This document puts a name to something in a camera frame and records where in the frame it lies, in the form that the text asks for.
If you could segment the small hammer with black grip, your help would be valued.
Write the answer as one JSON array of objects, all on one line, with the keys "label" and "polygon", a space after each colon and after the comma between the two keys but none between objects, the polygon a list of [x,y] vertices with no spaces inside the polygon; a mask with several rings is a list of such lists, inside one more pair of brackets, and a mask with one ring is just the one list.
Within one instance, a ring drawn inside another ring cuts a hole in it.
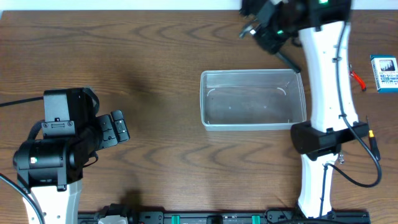
[{"label": "small hammer with black grip", "polygon": [[289,39],[289,36],[286,36],[284,31],[274,29],[271,25],[263,27],[258,24],[255,26],[253,22],[249,22],[243,26],[239,33],[239,38],[243,39],[246,35],[251,35],[262,50],[270,55],[275,55],[295,73],[301,72],[301,68],[281,51],[281,48]]}]

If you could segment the clear plastic storage container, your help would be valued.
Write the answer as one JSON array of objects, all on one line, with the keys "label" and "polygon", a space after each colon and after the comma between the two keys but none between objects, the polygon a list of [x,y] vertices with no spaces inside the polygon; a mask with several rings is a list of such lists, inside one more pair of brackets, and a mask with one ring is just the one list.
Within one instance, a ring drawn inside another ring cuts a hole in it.
[{"label": "clear plastic storage container", "polygon": [[204,71],[200,114],[207,131],[288,130],[307,119],[302,77],[292,69]]}]

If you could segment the red handled pliers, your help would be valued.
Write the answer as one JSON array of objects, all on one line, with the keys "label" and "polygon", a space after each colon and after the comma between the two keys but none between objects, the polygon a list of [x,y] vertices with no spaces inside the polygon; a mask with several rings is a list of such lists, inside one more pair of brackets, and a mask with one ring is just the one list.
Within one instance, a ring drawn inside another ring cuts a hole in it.
[{"label": "red handled pliers", "polygon": [[353,70],[352,64],[349,65],[350,77],[355,79],[361,87],[361,91],[366,91],[366,84],[363,79]]}]

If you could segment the silver ratchet wrench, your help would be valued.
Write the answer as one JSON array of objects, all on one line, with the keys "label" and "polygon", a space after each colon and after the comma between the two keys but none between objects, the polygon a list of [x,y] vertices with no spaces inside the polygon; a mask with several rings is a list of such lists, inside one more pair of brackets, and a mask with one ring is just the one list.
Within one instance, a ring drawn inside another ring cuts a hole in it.
[{"label": "silver ratchet wrench", "polygon": [[345,163],[343,151],[340,151],[340,153],[339,153],[339,155],[338,155],[338,162],[339,162],[340,164],[344,164],[344,163]]}]

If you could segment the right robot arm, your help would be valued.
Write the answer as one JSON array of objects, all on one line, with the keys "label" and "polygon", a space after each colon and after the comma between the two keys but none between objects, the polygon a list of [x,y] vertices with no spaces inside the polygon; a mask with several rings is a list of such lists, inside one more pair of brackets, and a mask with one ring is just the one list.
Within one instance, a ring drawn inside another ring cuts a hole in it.
[{"label": "right robot arm", "polygon": [[251,34],[266,52],[274,55],[294,38],[303,48],[312,114],[290,130],[302,160],[297,207],[305,218],[323,218],[332,210],[331,182],[342,145],[361,141],[368,131],[354,108],[349,80],[351,2],[243,1],[240,13],[251,18],[242,35]]}]

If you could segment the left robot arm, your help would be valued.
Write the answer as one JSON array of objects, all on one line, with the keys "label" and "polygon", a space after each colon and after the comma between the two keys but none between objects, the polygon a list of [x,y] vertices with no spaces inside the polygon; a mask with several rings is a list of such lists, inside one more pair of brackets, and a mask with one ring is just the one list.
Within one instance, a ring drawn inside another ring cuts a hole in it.
[{"label": "left robot arm", "polygon": [[45,118],[13,157],[29,223],[77,223],[83,169],[97,152],[129,140],[120,110],[98,116],[89,88],[46,90]]}]

